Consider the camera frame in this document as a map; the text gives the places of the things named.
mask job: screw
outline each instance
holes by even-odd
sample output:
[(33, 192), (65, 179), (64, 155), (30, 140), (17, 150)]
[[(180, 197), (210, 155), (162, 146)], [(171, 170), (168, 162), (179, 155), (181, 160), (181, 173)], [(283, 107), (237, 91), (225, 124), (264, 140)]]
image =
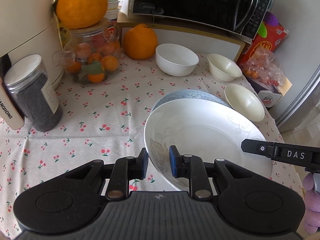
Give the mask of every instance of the screw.
[(206, 189), (200, 189), (200, 190), (197, 190), (196, 191), (196, 196), (198, 198), (207, 198), (207, 197), (210, 197), (211, 196), (211, 193), (209, 190), (206, 190)]
[(123, 193), (120, 190), (111, 190), (110, 192), (108, 192), (109, 198), (121, 198), (122, 196)]

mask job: canister label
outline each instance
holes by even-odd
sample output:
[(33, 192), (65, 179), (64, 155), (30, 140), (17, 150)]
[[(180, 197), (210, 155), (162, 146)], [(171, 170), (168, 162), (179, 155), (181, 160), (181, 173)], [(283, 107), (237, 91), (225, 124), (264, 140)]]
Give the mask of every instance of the canister label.
[(47, 101), (48, 106), (50, 107), (52, 113), (54, 114), (59, 106), (59, 100), (56, 96), (56, 93), (52, 87), (51, 82), (49, 79), (44, 84), (44, 86), (41, 88), (41, 92), (43, 94), (43, 97), (45, 101)]

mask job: cherry print tablecloth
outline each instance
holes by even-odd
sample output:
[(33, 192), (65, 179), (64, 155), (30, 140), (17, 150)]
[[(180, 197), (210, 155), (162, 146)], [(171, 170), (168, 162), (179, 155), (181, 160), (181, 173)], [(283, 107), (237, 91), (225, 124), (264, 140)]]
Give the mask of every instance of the cherry print tablecloth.
[[(42, 133), (26, 121), (23, 128), (11, 130), (0, 122), (0, 230), (14, 238), (21, 230), (13, 215), (16, 197), (93, 159), (114, 163), (116, 159), (138, 156), (143, 143), (144, 124), (152, 106), (163, 95), (178, 89), (199, 89), (225, 100), (227, 84), (213, 78), (206, 56), (188, 76), (173, 77), (162, 72), (154, 57), (136, 61), (124, 54), (120, 71), (104, 84), (81, 87), (68, 79), (56, 90), (64, 109), (59, 125)], [(244, 77), (230, 83), (253, 91)], [(283, 142), (274, 120), (266, 111), (255, 123), (268, 141)], [(302, 194), (301, 181), (293, 166), (275, 163), (272, 179)], [(130, 190), (173, 190), (149, 162), (145, 180), (130, 181)]]

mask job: white appliance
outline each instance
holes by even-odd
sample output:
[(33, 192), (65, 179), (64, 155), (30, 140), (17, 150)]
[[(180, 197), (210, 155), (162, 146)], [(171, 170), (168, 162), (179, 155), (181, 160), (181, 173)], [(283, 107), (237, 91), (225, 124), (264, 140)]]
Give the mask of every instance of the white appliance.
[(12, 129), (23, 126), (23, 115), (1, 85), (8, 68), (21, 58), (37, 53), (42, 56), (54, 88), (63, 76), (63, 68), (55, 67), (51, 60), (52, 54), (61, 50), (52, 1), (0, 0), (0, 116)]
[(271, 12), (290, 31), (275, 51), (292, 87), (271, 109), (280, 131), (320, 113), (320, 0), (275, 0)]

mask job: canister lid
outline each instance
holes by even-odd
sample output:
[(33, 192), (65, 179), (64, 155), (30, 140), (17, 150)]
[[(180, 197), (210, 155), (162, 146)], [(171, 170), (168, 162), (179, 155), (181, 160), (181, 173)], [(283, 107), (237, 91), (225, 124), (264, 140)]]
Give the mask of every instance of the canister lid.
[(15, 63), (4, 76), (4, 84), (7, 88), (24, 89), (40, 74), (37, 68), (41, 64), (42, 57), (39, 54), (31, 54)]
[(70, 29), (70, 32), (75, 36), (96, 33), (96, 32), (103, 31), (105, 28), (108, 27), (108, 24), (109, 24), (109, 20), (107, 18), (102, 18), (95, 25), (89, 26), (87, 28), (81, 28), (81, 29)]

